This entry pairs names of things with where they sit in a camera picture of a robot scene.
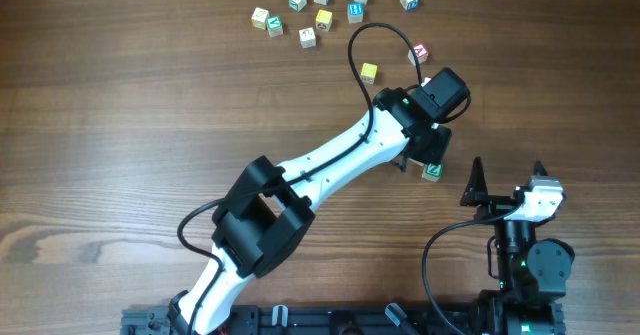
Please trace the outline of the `blue H block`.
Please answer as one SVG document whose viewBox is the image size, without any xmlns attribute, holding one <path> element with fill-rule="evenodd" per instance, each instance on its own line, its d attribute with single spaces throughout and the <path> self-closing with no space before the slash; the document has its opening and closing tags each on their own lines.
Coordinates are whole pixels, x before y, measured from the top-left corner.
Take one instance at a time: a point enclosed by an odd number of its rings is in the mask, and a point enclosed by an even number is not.
<svg viewBox="0 0 640 335">
<path fill-rule="evenodd" d="M 347 5 L 347 17 L 350 24 L 361 23 L 364 19 L 364 7 L 361 3 L 353 2 Z"/>
</svg>

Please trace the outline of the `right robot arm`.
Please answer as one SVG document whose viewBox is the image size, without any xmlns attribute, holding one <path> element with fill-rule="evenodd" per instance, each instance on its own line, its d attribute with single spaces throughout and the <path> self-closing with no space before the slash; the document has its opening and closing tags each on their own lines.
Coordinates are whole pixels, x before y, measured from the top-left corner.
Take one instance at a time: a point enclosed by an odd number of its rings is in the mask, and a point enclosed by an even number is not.
<svg viewBox="0 0 640 335">
<path fill-rule="evenodd" d="M 460 200 L 474 207 L 474 219 L 494 227 L 487 251 L 497 256 L 497 291 L 483 290 L 468 329 L 473 334 L 563 335 L 562 305 L 575 259 L 567 243 L 536 238 L 536 229 L 555 218 L 565 200 L 560 181 L 534 164 L 529 181 L 510 196 L 491 195 L 482 161 L 475 158 Z"/>
</svg>

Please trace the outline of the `green V block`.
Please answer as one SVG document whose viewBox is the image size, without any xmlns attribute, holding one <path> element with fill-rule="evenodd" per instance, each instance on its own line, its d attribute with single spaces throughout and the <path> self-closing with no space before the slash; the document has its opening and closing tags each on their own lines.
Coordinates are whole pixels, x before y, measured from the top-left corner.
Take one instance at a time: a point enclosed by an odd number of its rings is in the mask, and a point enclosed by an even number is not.
<svg viewBox="0 0 640 335">
<path fill-rule="evenodd" d="M 271 16 L 266 20 L 266 28 L 270 37 L 277 37 L 284 33 L 283 23 L 279 16 Z"/>
</svg>

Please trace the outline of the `green Z block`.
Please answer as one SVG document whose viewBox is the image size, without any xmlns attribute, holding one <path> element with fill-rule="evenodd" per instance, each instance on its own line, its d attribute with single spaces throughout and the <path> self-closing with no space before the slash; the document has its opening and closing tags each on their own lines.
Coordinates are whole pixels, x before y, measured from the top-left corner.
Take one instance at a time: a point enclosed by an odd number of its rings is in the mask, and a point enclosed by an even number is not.
<svg viewBox="0 0 640 335">
<path fill-rule="evenodd" d="M 422 178 L 432 182 L 437 182 L 442 177 L 443 169 L 443 164 L 426 164 L 422 172 Z"/>
</svg>

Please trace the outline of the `yellow top block upper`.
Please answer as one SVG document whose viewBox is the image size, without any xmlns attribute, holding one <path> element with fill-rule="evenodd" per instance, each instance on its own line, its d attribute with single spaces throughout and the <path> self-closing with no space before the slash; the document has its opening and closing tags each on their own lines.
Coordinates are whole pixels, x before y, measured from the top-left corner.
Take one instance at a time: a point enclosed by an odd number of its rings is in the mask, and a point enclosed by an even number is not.
<svg viewBox="0 0 640 335">
<path fill-rule="evenodd" d="M 321 31 L 329 31 L 333 21 L 333 13 L 320 9 L 316 16 L 316 28 Z"/>
</svg>

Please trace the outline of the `teal sided block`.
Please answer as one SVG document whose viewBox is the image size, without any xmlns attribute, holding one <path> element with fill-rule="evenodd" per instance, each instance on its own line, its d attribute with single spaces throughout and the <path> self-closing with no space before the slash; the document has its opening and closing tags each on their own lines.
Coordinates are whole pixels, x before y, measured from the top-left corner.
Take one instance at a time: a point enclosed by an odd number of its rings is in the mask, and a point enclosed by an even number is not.
<svg viewBox="0 0 640 335">
<path fill-rule="evenodd" d="M 307 0 L 288 0 L 288 4 L 294 11 L 300 12 L 307 5 Z"/>
</svg>

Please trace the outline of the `red A block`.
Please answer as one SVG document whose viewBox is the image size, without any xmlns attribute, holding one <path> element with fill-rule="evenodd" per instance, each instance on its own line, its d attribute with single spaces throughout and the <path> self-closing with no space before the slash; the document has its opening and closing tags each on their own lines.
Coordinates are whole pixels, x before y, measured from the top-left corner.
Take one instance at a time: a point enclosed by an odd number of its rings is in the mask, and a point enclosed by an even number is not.
<svg viewBox="0 0 640 335">
<path fill-rule="evenodd" d="M 425 63 L 429 54 L 430 52 L 424 43 L 417 43 L 413 46 L 413 49 L 408 52 L 408 59 L 410 63 L 415 66 L 417 63 Z"/>
</svg>

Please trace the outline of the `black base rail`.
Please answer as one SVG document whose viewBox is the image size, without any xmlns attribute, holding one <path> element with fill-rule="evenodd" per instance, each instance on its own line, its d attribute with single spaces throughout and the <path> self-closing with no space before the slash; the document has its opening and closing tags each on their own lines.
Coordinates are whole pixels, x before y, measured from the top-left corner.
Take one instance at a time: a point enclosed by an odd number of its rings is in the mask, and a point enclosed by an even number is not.
<svg viewBox="0 0 640 335">
<path fill-rule="evenodd" d="M 449 321 L 467 334 L 566 335 L 560 304 L 538 309 L 452 304 L 443 310 Z M 234 306 L 215 334 L 451 334 L 453 330 L 430 306 L 401 308 L 273 308 Z"/>
</svg>

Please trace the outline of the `yellow edge block far left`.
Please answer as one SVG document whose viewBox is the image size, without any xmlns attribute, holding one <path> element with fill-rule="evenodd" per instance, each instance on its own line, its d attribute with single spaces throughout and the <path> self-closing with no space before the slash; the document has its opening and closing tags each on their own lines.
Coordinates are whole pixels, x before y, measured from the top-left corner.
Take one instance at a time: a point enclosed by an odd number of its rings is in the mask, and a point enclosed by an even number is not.
<svg viewBox="0 0 640 335">
<path fill-rule="evenodd" d="M 251 16 L 251 23 L 258 29 L 265 30 L 267 28 L 267 20 L 270 16 L 270 12 L 266 9 L 256 7 Z"/>
</svg>

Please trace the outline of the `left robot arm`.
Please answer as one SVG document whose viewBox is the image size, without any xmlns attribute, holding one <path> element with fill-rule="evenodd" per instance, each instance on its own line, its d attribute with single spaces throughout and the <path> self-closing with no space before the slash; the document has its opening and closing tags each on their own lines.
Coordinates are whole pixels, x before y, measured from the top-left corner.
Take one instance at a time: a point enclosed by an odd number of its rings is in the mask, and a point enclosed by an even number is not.
<svg viewBox="0 0 640 335">
<path fill-rule="evenodd" d="M 262 278 L 297 248 L 316 209 L 369 169 L 396 157 L 440 163 L 451 132 L 446 123 L 471 103 L 465 82 L 444 68 L 407 89 L 368 98 L 365 115 L 318 149 L 274 165 L 261 156 L 226 196 L 201 206 L 215 230 L 209 262 L 191 291 L 169 308 L 180 334 L 209 334 L 229 317 L 246 284 Z"/>
</svg>

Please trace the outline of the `white block red side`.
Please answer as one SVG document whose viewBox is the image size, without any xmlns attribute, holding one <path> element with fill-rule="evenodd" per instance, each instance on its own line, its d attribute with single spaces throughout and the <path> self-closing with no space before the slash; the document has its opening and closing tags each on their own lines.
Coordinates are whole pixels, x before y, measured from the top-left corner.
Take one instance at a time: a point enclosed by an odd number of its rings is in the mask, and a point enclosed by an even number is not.
<svg viewBox="0 0 640 335">
<path fill-rule="evenodd" d="M 299 31 L 299 40 L 303 49 L 316 46 L 316 35 L 312 27 L 304 28 Z"/>
</svg>

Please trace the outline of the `yellow top block lower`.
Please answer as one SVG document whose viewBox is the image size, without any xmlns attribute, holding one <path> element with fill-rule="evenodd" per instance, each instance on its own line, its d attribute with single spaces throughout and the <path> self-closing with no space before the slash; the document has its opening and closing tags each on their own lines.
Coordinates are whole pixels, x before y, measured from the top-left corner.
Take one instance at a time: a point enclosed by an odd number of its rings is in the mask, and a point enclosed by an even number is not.
<svg viewBox="0 0 640 335">
<path fill-rule="evenodd" d="M 376 75 L 378 71 L 378 66 L 371 63 L 364 63 L 360 72 L 360 79 L 365 84 L 374 84 Z"/>
</svg>

